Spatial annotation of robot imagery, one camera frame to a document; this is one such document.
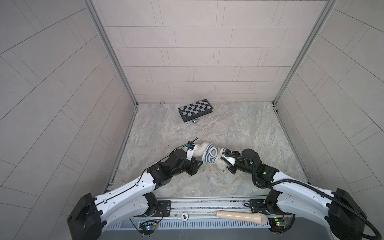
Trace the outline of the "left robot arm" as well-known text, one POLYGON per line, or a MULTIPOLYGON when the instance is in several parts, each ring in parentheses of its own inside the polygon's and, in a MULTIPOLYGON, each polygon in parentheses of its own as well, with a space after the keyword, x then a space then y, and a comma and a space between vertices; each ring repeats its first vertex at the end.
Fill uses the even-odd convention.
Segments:
POLYGON ((136 216, 151 216, 157 209, 154 190, 168 184, 181 173, 195 175, 203 161, 188 159, 187 152, 177 149, 165 162, 157 162, 141 176, 124 186, 96 197, 82 196, 67 218, 73 240, 96 240, 114 224, 136 216))

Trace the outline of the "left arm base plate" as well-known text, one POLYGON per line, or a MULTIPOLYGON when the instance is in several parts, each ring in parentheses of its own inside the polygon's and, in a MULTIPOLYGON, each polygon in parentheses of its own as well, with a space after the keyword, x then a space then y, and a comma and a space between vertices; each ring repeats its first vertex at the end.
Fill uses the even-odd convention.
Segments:
POLYGON ((171 201, 159 201, 155 212, 151 215, 154 218, 169 217, 171 214, 171 201))

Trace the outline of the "blue white striped sweater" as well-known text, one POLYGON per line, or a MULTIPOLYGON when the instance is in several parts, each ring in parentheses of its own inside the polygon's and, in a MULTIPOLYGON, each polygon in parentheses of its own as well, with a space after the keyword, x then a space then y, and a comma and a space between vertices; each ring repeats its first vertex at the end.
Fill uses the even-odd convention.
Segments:
POLYGON ((203 151, 202 160, 208 164, 215 164, 216 161, 221 157, 220 148, 217 148, 213 144, 208 144, 203 151))

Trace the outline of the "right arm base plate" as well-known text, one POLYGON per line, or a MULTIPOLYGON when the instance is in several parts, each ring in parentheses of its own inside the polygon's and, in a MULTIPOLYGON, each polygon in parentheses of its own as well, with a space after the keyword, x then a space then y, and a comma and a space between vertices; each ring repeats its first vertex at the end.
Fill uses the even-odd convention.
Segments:
POLYGON ((262 213, 266 216, 270 215, 264 199, 251 199, 249 201, 249 208, 252 213, 262 213))

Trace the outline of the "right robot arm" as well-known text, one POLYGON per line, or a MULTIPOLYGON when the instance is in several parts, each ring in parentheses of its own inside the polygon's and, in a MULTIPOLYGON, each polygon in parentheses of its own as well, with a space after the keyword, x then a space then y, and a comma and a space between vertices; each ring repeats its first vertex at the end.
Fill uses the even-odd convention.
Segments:
POLYGON ((262 163, 252 149, 241 153, 223 149, 220 157, 231 173, 251 174, 257 188, 270 189, 265 199, 268 213, 298 215, 324 226, 340 240, 363 239, 366 224, 358 216, 366 215, 347 191, 325 190, 291 178, 262 163))

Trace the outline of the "white teddy bear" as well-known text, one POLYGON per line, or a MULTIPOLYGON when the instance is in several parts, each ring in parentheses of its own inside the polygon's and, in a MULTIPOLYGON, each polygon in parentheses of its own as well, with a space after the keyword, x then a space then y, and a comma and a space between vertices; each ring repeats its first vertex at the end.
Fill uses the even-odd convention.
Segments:
POLYGON ((211 143, 197 144, 194 147, 193 157, 202 160, 209 165, 215 165, 221 171, 225 171, 228 167, 227 163, 222 160, 224 149, 216 147, 211 143))

